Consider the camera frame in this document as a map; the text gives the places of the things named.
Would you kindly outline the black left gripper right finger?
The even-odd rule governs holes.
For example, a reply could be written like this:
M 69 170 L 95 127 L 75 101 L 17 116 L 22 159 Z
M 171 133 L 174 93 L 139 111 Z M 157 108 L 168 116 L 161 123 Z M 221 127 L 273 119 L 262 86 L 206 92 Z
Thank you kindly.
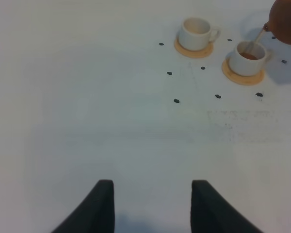
M 192 181 L 190 224 L 193 233 L 261 232 L 206 180 Z

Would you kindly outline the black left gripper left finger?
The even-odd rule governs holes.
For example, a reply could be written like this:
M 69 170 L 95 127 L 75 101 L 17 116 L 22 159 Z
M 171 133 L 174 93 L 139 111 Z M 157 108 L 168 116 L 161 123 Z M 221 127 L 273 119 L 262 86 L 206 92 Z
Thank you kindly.
M 113 233 L 115 230 L 114 183 L 100 180 L 54 233 Z

